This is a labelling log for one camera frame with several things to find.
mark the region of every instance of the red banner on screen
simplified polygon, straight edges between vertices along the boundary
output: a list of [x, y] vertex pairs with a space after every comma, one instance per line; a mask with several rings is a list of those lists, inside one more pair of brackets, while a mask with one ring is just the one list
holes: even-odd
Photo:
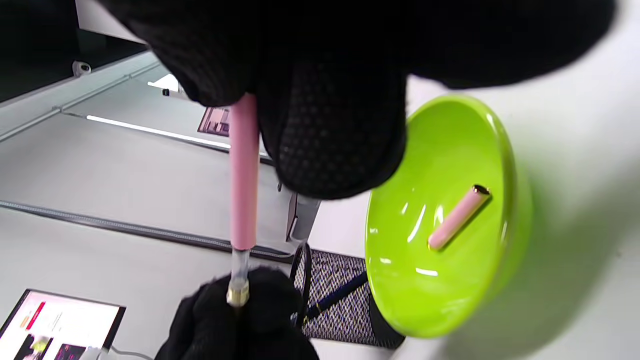
[[27, 325], [27, 330], [31, 330], [31, 327], [33, 326], [33, 323], [36, 322], [36, 319], [38, 318], [38, 315], [42, 311], [42, 308], [44, 307], [44, 304], [45, 304], [44, 302], [41, 302], [40, 305], [38, 306], [38, 309], [36, 310], [36, 313], [33, 314], [33, 317], [31, 318], [31, 321], [29, 322], [29, 325]]

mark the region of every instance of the black knit glove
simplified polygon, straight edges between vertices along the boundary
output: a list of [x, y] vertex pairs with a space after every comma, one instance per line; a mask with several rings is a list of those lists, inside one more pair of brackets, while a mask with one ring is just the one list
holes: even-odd
[[225, 296], [230, 277], [182, 300], [156, 360], [313, 360], [309, 340], [291, 325], [300, 293], [279, 270], [249, 272], [250, 298], [239, 314]]
[[583, 55], [606, 33], [615, 7], [615, 0], [100, 1], [149, 43], [192, 100], [226, 106], [255, 93], [281, 182], [320, 199], [356, 195], [395, 172], [406, 141], [407, 75], [451, 88], [539, 76]]

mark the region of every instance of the monitor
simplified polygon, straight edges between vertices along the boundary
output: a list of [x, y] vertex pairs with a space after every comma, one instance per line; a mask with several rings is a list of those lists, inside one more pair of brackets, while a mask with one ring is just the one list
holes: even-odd
[[78, 360], [89, 347], [111, 348], [125, 308], [26, 290], [0, 328], [2, 360]]

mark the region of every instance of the pink photo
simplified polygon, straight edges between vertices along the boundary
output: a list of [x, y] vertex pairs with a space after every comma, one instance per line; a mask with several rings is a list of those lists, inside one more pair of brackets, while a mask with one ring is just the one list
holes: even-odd
[[229, 136], [229, 111], [223, 108], [207, 108], [198, 127], [199, 133]]

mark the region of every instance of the gold metal tip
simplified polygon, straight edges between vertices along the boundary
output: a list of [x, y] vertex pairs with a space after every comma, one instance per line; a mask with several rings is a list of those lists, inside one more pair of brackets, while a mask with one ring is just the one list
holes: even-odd
[[486, 195], [486, 196], [491, 195], [491, 192], [489, 191], [489, 189], [485, 188], [482, 185], [475, 184], [471, 188], [473, 189], [474, 192], [480, 193], [482, 195]]
[[249, 301], [249, 283], [247, 282], [241, 289], [227, 290], [227, 304], [233, 307], [243, 307]]

